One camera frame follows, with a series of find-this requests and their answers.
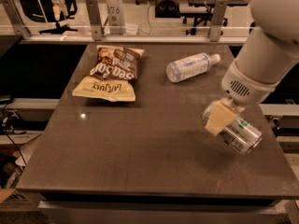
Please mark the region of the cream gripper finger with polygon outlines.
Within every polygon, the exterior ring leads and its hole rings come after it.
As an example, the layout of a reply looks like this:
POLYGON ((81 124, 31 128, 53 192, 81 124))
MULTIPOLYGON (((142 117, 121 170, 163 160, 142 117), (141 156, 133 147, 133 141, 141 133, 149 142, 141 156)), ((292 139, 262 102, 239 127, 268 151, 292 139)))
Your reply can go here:
POLYGON ((235 112, 231 107, 225 105, 221 101, 217 101, 212 106, 205 128, 211 134, 217 136, 237 117, 237 115, 238 113, 235 112))

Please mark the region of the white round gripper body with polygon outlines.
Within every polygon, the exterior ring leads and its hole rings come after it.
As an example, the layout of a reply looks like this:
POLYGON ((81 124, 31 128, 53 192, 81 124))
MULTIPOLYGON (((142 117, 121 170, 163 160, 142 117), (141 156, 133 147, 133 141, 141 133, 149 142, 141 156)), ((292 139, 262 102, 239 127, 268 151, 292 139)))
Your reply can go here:
POLYGON ((276 88, 278 84, 267 84, 256 81, 244 75, 233 60, 227 69, 221 86, 223 91, 238 105, 257 105, 263 102, 276 88))

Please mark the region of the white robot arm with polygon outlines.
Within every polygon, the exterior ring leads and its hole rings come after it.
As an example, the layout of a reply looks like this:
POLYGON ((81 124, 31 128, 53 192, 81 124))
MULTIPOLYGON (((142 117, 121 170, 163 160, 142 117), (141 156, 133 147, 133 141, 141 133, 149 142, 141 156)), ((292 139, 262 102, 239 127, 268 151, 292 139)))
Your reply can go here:
POLYGON ((230 64, 205 128, 218 135, 246 107, 258 105, 299 62, 299 0, 250 0, 255 27, 230 64))

